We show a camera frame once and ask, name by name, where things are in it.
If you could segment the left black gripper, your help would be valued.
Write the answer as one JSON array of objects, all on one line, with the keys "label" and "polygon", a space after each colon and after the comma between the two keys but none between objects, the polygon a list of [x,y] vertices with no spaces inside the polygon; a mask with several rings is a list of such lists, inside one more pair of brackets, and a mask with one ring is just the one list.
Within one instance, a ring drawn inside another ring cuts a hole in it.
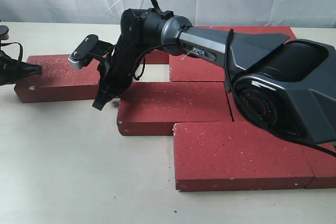
[{"label": "left black gripper", "polygon": [[22,52],[19,53],[18,59],[14,59],[1,50],[1,86],[15,84],[18,80],[41,74],[42,66],[23,62]]}]

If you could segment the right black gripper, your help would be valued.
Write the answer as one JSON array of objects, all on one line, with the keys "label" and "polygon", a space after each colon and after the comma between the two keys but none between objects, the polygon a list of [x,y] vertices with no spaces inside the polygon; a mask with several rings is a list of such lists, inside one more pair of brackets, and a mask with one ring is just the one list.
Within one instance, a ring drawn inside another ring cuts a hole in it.
[{"label": "right black gripper", "polygon": [[120,96],[133,81],[134,73],[139,66],[138,57],[142,53],[141,42],[131,42],[120,37],[113,50],[108,53],[99,65],[100,80],[97,95],[92,106],[98,110]]}]

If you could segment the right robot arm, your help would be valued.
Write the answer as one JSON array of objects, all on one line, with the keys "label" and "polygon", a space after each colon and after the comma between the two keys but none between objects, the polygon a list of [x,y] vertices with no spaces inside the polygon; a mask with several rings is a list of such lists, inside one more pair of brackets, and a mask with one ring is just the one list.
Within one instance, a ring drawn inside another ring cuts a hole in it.
[{"label": "right robot arm", "polygon": [[99,66],[93,106],[101,110],[132,83],[153,49],[224,69],[225,89],[242,116],[287,141],[335,141],[335,47],[287,35],[245,34],[192,26],[171,11],[128,9],[121,34]]}]

